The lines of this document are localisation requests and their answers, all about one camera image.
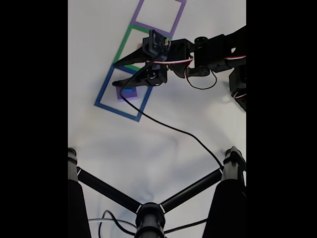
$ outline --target black tripod base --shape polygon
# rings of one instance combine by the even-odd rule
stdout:
[[[164,238],[165,217],[159,205],[151,202],[142,205],[135,223],[138,227],[135,238]]]

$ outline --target tripod leg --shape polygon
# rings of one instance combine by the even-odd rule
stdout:
[[[68,238],[91,238],[83,189],[78,183],[76,152],[68,149]]]
[[[240,165],[232,158],[224,164],[203,238],[247,237],[247,188],[244,185],[242,169],[246,166],[242,163]]]

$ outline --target white cable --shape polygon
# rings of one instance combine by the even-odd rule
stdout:
[[[179,60],[179,61],[154,61],[153,63],[156,63],[156,64],[173,64],[173,63],[186,63],[186,62],[191,62],[193,60],[194,60],[194,58],[184,59],[184,60]]]
[[[226,60],[238,60],[238,59],[243,59],[243,58],[245,58],[245,57],[246,57],[246,56],[235,57],[235,58],[226,57],[225,59],[226,59]]]
[[[247,95],[247,94],[245,93],[245,94],[243,94],[243,95],[241,95],[241,96],[239,96],[239,97],[236,97],[238,93],[239,93],[239,92],[236,92],[236,94],[233,96],[234,99],[242,98],[242,97],[244,97],[244,96]]]
[[[243,95],[241,95],[241,96],[239,96],[239,97],[235,97],[234,99],[238,99],[238,98],[242,98],[242,97],[244,97],[244,96],[246,96],[247,94],[245,93],[245,94],[243,94]]]
[[[133,224],[123,221],[123,220],[117,220],[119,223],[124,223],[127,224],[131,227],[133,227],[134,229],[136,229],[136,226],[134,226]],[[88,220],[89,223],[97,223],[97,222],[114,222],[114,220],[112,218],[96,218],[96,219],[89,219]]]

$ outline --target black cable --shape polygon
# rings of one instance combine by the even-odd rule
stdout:
[[[184,225],[184,226],[181,226],[181,227],[176,227],[176,228],[167,230],[166,232],[164,232],[164,234],[168,234],[168,233],[179,231],[179,230],[182,230],[182,229],[185,229],[185,228],[193,227],[193,226],[205,223],[206,221],[207,221],[207,219],[204,219],[204,220],[201,220],[201,221],[198,221],[198,222],[194,222],[194,223],[191,223],[191,224],[188,224],[188,225]]]
[[[216,85],[216,83],[217,83],[217,77],[216,77],[216,75],[213,73],[212,70],[211,70],[211,73],[213,74],[213,76],[214,76],[214,78],[216,79],[216,81],[214,82],[214,84],[213,84],[212,86],[210,86],[210,87],[208,87],[208,88],[197,88],[197,87],[193,86],[193,85],[189,82],[189,79],[188,79],[187,75],[186,75],[186,79],[187,79],[187,82],[189,83],[189,85],[192,86],[193,88],[197,88],[197,89],[199,89],[199,90],[206,90],[206,89],[210,89],[210,88],[214,87],[214,86]]]
[[[158,121],[158,120],[156,120],[156,119],[150,117],[149,115],[145,114],[143,111],[141,111],[140,109],[138,109],[137,107],[135,107],[133,104],[131,104],[131,103],[122,95],[122,90],[125,88],[125,86],[126,86],[133,78],[135,78],[136,76],[138,76],[142,71],[144,71],[145,69],[147,69],[148,67],[150,67],[150,66],[153,64],[153,62],[154,62],[159,56],[161,56],[161,55],[158,55],[157,57],[155,57],[155,58],[154,58],[153,60],[151,60],[148,64],[146,64],[146,66],[144,66],[141,70],[139,70],[138,72],[136,72],[136,74],[134,74],[129,80],[127,80],[127,81],[125,82],[125,84],[124,84],[124,85],[121,87],[121,89],[120,89],[120,96],[122,97],[122,99],[123,99],[127,104],[129,104],[131,107],[133,107],[135,110],[137,110],[138,112],[140,112],[142,115],[144,115],[144,116],[147,117],[148,119],[151,119],[152,121],[155,121],[156,123],[161,124],[161,125],[163,125],[163,126],[166,126],[166,127],[170,128],[170,129],[176,130],[176,131],[178,131],[178,132],[181,132],[181,133],[184,133],[184,134],[186,134],[186,135],[189,135],[189,136],[193,137],[195,140],[197,140],[198,143],[200,143],[201,146],[204,147],[205,150],[207,150],[207,151],[214,157],[214,159],[215,159],[215,160],[217,161],[217,163],[219,164],[220,169],[223,171],[223,166],[222,166],[222,164],[220,163],[220,161],[218,160],[218,158],[216,157],[216,155],[214,155],[213,152],[212,152],[210,149],[208,149],[196,136],[194,136],[193,134],[188,133],[188,132],[186,132],[186,131],[183,131],[183,130],[179,130],[179,129],[177,129],[177,128],[174,128],[174,127],[172,127],[172,126],[170,126],[170,125],[166,125],[166,124],[164,124],[163,122],[160,122],[160,121]]]
[[[105,211],[104,211],[103,218],[105,217],[105,214],[106,214],[106,213],[108,213],[108,214],[111,216],[111,218],[113,219],[114,223],[117,225],[117,227],[118,227],[120,230],[122,230],[124,233],[126,233],[126,234],[128,234],[128,235],[135,236],[135,233],[130,232],[130,231],[126,230],[125,228],[123,228],[123,227],[119,224],[118,220],[114,217],[114,215],[112,214],[112,212],[110,212],[109,210],[105,210]],[[98,228],[98,236],[99,236],[99,238],[101,238],[101,234],[100,234],[101,225],[102,225],[102,222],[100,222],[100,225],[99,225],[99,228]]]
[[[105,214],[106,214],[106,213],[107,213],[107,210],[104,211],[103,216],[102,216],[102,219],[114,221],[114,219],[112,219],[112,218],[105,218]],[[124,221],[124,220],[120,220],[120,219],[117,219],[117,221],[118,221],[118,222],[122,222],[122,223],[129,224],[129,225],[131,225],[131,226],[137,228],[136,225],[134,225],[134,224],[132,224],[132,223],[130,223],[130,222],[127,222],[127,221]],[[98,227],[98,237],[99,237],[99,238],[101,238],[101,225],[102,225],[102,224],[103,224],[103,223],[100,222],[99,227]]]

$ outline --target robotic arm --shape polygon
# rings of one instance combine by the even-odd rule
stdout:
[[[155,30],[143,39],[142,47],[114,63],[118,68],[124,65],[145,62],[154,58],[151,67],[140,69],[140,73],[132,78],[112,83],[115,87],[148,87],[160,86],[167,82],[167,71],[170,69],[180,78],[204,77],[212,72],[222,72],[235,68],[229,76],[231,96],[246,111],[246,31],[247,27],[229,35],[219,35],[208,39],[198,37],[195,43],[186,39],[169,41]],[[195,67],[189,68],[195,58]]]

